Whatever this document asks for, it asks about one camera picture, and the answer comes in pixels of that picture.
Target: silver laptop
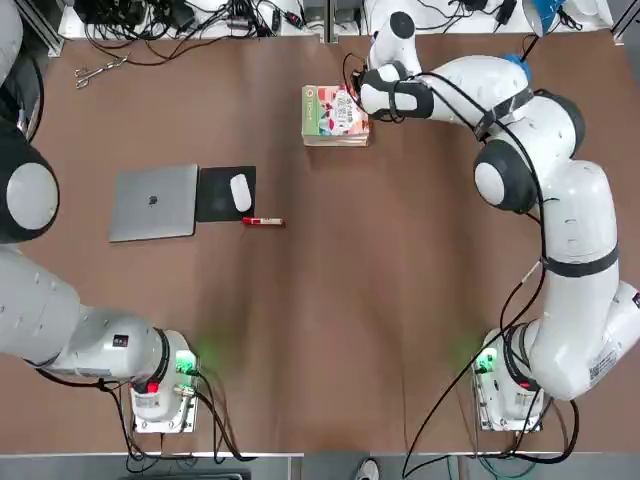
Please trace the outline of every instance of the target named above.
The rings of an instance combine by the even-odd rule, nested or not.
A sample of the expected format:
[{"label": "silver laptop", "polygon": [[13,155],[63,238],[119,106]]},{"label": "silver laptop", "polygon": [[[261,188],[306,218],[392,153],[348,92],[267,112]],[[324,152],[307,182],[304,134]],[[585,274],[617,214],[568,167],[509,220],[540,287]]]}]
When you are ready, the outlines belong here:
[{"label": "silver laptop", "polygon": [[110,242],[193,235],[198,166],[121,172]]}]

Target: stack of books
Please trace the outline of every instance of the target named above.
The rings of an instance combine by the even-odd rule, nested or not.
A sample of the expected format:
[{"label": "stack of books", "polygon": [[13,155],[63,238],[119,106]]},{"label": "stack of books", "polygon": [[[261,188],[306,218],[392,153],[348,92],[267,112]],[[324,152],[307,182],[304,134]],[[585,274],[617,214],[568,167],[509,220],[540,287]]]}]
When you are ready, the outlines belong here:
[{"label": "stack of books", "polygon": [[369,119],[347,87],[302,87],[302,140],[314,147],[365,147]]}]

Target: red marker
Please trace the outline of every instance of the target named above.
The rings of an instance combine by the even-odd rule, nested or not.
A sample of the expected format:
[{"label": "red marker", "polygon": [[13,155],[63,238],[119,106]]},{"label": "red marker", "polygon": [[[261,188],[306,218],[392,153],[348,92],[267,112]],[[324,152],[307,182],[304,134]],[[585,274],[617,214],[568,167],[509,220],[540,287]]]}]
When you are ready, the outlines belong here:
[{"label": "red marker", "polygon": [[275,227],[284,227],[284,220],[281,218],[253,218],[244,217],[242,223],[245,225],[269,225]]}]

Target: black mouse pad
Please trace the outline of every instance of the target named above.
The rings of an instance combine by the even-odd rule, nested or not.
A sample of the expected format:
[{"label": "black mouse pad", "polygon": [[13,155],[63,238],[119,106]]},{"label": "black mouse pad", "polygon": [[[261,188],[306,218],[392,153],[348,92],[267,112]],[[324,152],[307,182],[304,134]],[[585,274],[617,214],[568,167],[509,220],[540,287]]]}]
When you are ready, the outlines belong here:
[{"label": "black mouse pad", "polygon": [[[229,182],[236,175],[247,177],[251,191],[251,208],[236,210]],[[256,206],[256,167],[201,168],[196,190],[196,222],[238,222],[253,217]]]}]

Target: brown table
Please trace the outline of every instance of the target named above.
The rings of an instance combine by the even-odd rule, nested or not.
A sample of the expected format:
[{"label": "brown table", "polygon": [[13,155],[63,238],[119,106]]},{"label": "brown table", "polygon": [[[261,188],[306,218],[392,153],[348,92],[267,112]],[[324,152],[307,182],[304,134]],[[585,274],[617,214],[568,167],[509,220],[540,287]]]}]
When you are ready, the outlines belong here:
[{"label": "brown table", "polygon": [[[418,45],[428,69],[514,52],[521,38],[433,35]],[[404,451],[538,252],[533,222],[476,193],[478,145],[461,127],[407,120],[376,124],[368,148],[302,146],[300,87],[339,83],[345,52],[365,55],[368,44],[221,42],[163,67],[124,66],[76,91],[73,71],[105,57],[73,42],[47,74],[35,144],[58,175],[61,210],[25,253],[83,303],[184,333],[220,372],[243,451]],[[146,58],[144,46],[132,55]],[[622,275],[640,286],[640,103],[625,53],[607,32],[553,35],[531,63],[535,87],[570,96],[586,117],[578,158],[609,174]],[[256,165],[257,214],[283,217],[287,228],[201,224],[192,238],[110,245],[117,172],[179,163]],[[579,450],[638,451],[638,367],[640,348],[579,399]],[[8,357],[0,378],[3,453],[125,450],[106,395],[49,384]],[[420,451],[472,449],[469,397],[467,382],[433,418]],[[211,451],[210,425],[201,412],[198,433],[165,442],[167,450]],[[481,448],[506,440],[481,435]],[[557,421],[525,447],[561,450]]]}]

